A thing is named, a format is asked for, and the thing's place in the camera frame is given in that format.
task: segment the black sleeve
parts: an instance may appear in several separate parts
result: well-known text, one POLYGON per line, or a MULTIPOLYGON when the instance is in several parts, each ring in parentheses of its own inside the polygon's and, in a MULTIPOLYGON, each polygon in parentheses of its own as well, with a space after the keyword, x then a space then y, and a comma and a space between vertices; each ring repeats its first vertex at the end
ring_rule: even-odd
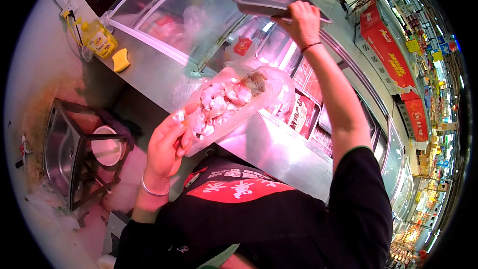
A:
POLYGON ((130 220, 121 232, 118 258, 115 269, 152 268, 151 256, 157 256, 157 238, 154 224, 143 224, 130 220))
POLYGON ((384 268, 390 254, 391 206, 372 151, 344 155, 330 187, 329 217, 361 268, 384 268))

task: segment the red signboard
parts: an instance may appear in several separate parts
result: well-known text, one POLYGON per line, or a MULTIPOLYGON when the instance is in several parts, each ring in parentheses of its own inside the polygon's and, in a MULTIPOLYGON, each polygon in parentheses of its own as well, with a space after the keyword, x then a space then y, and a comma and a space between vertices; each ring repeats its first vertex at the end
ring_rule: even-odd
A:
POLYGON ((428 141, 428 128, 426 126, 425 110, 421 99, 412 99, 405 101, 411 125, 414 130, 416 141, 428 141))
POLYGON ((395 40, 383 24, 375 0, 360 14, 360 34, 380 58, 398 87, 402 100, 418 98, 412 74, 395 40))

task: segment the yellow bottle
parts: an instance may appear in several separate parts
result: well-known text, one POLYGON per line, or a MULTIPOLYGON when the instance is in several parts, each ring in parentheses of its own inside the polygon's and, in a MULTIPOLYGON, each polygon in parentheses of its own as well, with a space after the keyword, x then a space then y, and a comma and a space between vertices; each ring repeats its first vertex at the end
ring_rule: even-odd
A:
POLYGON ((90 24, 84 22, 81 25, 81 39, 97 55, 107 58, 118 47, 116 38, 98 21, 94 20, 90 24))

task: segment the red apron label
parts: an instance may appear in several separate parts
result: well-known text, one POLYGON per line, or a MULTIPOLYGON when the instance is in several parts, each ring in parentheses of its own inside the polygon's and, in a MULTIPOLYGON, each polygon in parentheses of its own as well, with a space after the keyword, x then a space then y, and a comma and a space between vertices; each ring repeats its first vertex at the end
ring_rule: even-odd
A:
POLYGON ((280 182, 252 178, 232 182, 205 182, 189 191, 187 195, 215 202, 236 203, 253 201, 262 196, 294 189, 280 182))

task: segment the red packaging bag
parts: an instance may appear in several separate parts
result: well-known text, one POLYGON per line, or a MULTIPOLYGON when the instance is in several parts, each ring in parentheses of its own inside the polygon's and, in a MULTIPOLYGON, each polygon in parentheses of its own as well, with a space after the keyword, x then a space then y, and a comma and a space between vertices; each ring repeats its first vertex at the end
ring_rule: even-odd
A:
POLYGON ((314 107, 315 104, 311 99, 296 93, 296 100, 294 101, 292 114, 287 125, 303 137, 307 138, 310 125, 312 125, 311 121, 314 107))

